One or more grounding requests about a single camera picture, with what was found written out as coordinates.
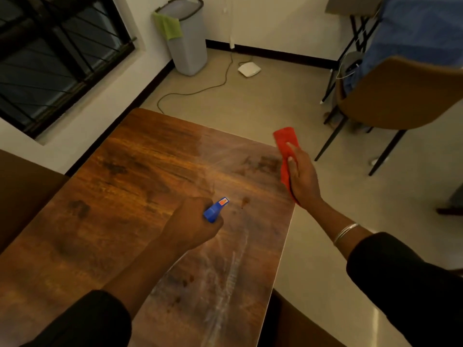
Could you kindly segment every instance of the trash can lid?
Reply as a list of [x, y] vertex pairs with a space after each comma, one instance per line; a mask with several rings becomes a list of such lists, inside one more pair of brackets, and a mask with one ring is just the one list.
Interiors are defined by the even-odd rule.
[[155, 12], [184, 21], [193, 16], [203, 6], [203, 0], [169, 0], [167, 4], [159, 7]]

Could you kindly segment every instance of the window grill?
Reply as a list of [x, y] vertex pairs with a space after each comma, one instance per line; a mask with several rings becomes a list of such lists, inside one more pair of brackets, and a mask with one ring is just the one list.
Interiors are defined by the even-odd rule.
[[0, 0], [0, 117], [36, 138], [134, 49], [113, 0]]

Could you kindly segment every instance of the red rag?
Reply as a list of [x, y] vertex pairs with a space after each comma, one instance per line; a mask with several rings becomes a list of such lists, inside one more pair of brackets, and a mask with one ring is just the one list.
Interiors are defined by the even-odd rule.
[[293, 128], [287, 127], [277, 130], [275, 133], [273, 133], [273, 137], [275, 138], [276, 145], [278, 146], [278, 149], [280, 150], [280, 153], [283, 156], [283, 164], [281, 165], [281, 182], [286, 186], [293, 200], [297, 204], [299, 204], [299, 202], [295, 199], [293, 192], [291, 191], [289, 167], [287, 162], [287, 159], [290, 156], [293, 157], [296, 162], [297, 159], [292, 148], [286, 145], [286, 143], [289, 142], [294, 146], [299, 147], [299, 142], [297, 140], [296, 133], [294, 132]]

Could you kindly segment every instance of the tile floor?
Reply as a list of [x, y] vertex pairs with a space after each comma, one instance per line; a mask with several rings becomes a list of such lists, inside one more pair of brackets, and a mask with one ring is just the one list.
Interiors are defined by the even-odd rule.
[[[331, 133], [322, 125], [329, 104], [319, 105], [329, 71], [254, 58], [262, 71], [250, 79], [237, 72], [249, 56], [234, 54], [225, 86], [193, 96], [171, 95], [165, 114], [274, 145], [272, 132], [295, 128], [301, 146], [318, 153]], [[158, 99], [223, 82], [230, 54], [209, 50], [209, 63], [194, 77], [172, 71], [142, 105], [159, 111]], [[463, 267], [463, 218], [442, 217], [442, 205], [463, 182], [463, 104], [436, 122], [408, 132], [389, 161], [368, 177], [368, 161], [379, 156], [395, 132], [341, 132], [316, 163], [324, 198], [375, 231], [387, 231], [425, 260]], [[311, 320], [348, 347], [408, 346], [345, 273], [345, 261], [316, 222], [296, 208], [278, 271], [276, 289]]]

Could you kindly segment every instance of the person's right hand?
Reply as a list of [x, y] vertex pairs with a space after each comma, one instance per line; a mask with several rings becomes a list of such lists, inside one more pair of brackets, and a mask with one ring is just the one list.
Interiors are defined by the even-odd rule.
[[311, 206], [322, 201], [317, 172], [306, 152], [289, 142], [287, 144], [292, 148], [297, 159], [297, 163], [292, 157], [287, 160], [291, 190], [301, 207], [309, 210]]
[[210, 223], [203, 213], [213, 205], [210, 198], [185, 199], [164, 226], [159, 240], [182, 256], [217, 235], [224, 224], [222, 216]]

